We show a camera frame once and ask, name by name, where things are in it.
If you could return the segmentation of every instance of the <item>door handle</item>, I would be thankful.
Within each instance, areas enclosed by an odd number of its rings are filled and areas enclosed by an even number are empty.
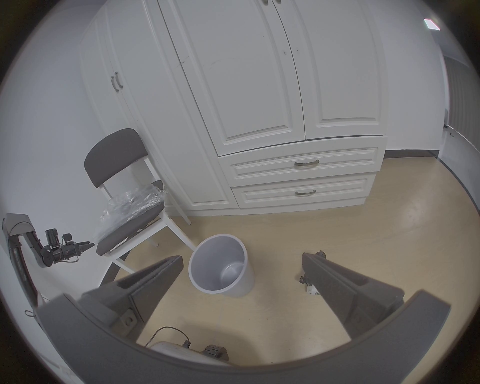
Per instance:
[[[112,81],[112,87],[113,87],[113,89],[115,89],[115,91],[117,91],[117,93],[118,93],[119,90],[115,87],[115,83],[113,82],[113,76],[110,78],[110,80]]]
[[[310,196],[310,195],[313,195],[314,193],[317,193],[316,189],[314,189],[311,192],[295,192],[297,196]]]
[[[315,161],[311,161],[310,163],[297,163],[295,162],[295,166],[297,167],[308,167],[310,165],[317,165],[320,163],[320,160],[315,160]]]
[[[118,72],[115,72],[115,80],[117,80],[117,84],[119,85],[120,89],[123,89],[123,85],[120,84],[120,82],[119,82],[119,73]]]

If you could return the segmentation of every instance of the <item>cabinet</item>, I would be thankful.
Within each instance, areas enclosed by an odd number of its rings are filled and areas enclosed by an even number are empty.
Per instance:
[[[362,204],[380,170],[363,0],[109,0],[80,56],[105,132],[136,129],[189,215]]]

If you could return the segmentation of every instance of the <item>white drawer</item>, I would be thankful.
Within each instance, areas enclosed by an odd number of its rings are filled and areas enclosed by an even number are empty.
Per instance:
[[[263,208],[366,197],[370,194],[374,180],[375,173],[362,173],[236,187],[232,188],[232,191],[240,208]]]
[[[230,187],[378,172],[386,136],[343,137],[277,145],[218,158]],[[295,163],[311,163],[310,166]]]

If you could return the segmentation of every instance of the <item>trash can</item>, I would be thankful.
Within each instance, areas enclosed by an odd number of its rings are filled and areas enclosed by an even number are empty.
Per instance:
[[[209,237],[197,247],[188,264],[188,275],[198,290],[213,295],[245,296],[255,284],[245,245],[227,234]]]

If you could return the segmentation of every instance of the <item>chair backrest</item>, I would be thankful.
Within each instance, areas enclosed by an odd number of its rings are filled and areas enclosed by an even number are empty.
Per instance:
[[[96,188],[120,171],[148,155],[138,133],[122,129],[95,145],[85,158],[85,170]]]

